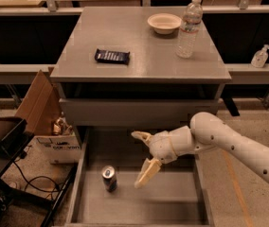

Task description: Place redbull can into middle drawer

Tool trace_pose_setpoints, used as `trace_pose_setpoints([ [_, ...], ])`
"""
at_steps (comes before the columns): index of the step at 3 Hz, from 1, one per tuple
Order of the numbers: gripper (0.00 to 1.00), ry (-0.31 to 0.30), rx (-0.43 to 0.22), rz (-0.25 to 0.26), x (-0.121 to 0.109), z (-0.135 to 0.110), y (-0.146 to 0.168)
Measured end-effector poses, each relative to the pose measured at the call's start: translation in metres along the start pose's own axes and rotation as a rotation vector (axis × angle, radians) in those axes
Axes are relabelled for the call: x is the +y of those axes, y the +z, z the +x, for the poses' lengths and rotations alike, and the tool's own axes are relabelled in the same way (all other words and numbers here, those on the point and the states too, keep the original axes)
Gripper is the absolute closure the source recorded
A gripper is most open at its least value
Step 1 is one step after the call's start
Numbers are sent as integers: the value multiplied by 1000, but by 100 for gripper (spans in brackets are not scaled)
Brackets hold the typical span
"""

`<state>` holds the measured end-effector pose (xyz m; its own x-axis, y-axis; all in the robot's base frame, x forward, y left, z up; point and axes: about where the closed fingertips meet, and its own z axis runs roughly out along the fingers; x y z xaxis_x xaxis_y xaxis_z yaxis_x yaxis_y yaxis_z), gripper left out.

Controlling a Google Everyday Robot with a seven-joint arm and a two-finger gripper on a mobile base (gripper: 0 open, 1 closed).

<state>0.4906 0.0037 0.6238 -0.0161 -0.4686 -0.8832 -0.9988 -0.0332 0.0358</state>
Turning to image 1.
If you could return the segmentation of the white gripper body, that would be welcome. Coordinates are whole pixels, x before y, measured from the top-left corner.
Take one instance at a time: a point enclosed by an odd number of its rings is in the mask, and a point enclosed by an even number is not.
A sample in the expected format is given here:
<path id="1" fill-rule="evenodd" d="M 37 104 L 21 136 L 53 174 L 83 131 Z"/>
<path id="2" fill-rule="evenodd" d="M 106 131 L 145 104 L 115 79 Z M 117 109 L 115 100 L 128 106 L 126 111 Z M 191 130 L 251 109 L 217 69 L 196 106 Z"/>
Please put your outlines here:
<path id="1" fill-rule="evenodd" d="M 155 159 L 168 164 L 194 150 L 194 137 L 188 126 L 173 131 L 161 131 L 150 138 L 148 147 Z"/>

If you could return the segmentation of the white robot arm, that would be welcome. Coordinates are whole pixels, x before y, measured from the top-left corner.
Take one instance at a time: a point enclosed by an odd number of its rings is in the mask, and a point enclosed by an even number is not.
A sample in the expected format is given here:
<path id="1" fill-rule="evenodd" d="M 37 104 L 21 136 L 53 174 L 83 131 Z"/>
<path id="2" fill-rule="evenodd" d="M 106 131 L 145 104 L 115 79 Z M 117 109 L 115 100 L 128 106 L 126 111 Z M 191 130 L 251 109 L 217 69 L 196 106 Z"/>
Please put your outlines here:
<path id="1" fill-rule="evenodd" d="M 161 131 L 154 135 L 133 131 L 132 137 L 141 140 L 152 155 L 151 160 L 145 160 L 134 182 L 135 188 L 146 185 L 163 164 L 213 147 L 230 153 L 269 183 L 269 148 L 232 130 L 211 113 L 197 113 L 191 118 L 189 126 L 173 131 Z"/>

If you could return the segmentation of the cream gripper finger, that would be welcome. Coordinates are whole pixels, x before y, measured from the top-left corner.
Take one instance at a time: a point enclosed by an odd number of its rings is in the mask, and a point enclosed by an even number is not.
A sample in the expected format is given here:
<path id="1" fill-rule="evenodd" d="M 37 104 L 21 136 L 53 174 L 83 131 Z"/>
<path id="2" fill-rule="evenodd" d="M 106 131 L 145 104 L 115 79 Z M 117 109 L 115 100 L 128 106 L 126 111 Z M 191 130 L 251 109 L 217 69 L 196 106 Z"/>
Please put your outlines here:
<path id="1" fill-rule="evenodd" d="M 133 131 L 131 136 L 135 139 L 142 141 L 145 145 L 149 145 L 152 139 L 152 135 L 144 131 Z"/>
<path id="2" fill-rule="evenodd" d="M 158 159 L 152 158 L 150 160 L 146 158 L 141 167 L 141 171 L 134 182 L 134 187 L 138 189 L 146 185 L 147 182 L 161 169 L 161 166 L 162 163 Z"/>

